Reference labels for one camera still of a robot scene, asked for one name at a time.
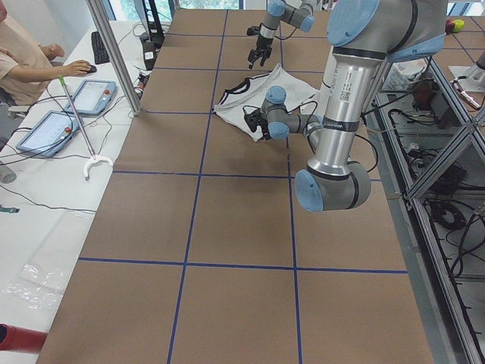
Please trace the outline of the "person right hand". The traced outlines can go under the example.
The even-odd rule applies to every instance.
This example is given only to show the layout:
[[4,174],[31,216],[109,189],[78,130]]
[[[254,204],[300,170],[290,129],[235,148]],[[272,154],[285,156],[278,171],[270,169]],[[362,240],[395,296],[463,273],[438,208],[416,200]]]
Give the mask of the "person right hand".
[[63,76],[80,76],[89,74],[92,65],[88,61],[79,60],[74,61],[62,67]]

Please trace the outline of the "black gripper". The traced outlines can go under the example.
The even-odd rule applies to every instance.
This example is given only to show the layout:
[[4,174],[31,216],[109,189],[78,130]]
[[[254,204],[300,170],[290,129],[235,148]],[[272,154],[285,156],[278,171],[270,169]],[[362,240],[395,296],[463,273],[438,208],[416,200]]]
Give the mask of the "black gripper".
[[271,134],[270,134],[270,131],[268,129],[268,123],[267,122],[261,122],[259,124],[259,127],[261,128],[262,138],[264,140],[270,140],[271,139]]
[[264,63],[271,56],[272,43],[272,38],[266,38],[264,36],[258,37],[256,42],[256,48],[251,49],[248,56],[249,68],[253,68],[257,61],[259,61],[260,66],[264,66]]

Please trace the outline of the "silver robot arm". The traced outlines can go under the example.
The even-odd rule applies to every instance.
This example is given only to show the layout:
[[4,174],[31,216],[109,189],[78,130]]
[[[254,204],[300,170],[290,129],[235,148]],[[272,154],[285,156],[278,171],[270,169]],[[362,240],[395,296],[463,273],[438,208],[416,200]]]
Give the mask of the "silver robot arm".
[[366,201],[371,179],[349,159],[371,78],[383,61],[412,61],[436,54],[446,37],[445,1],[339,1],[330,12],[327,39],[336,60],[330,91],[320,94],[323,116],[293,115],[286,91],[272,86],[261,105],[264,135],[302,133],[315,149],[296,173],[296,196],[311,212],[352,209]]
[[258,37],[256,46],[248,55],[249,69],[253,69],[256,61],[260,61],[260,65],[263,66],[270,58],[272,43],[281,22],[289,24],[295,30],[308,32],[314,24],[314,11],[317,5],[318,1],[309,0],[302,1],[296,8],[286,1],[269,1],[264,20],[258,26],[249,27],[246,31],[247,36]]

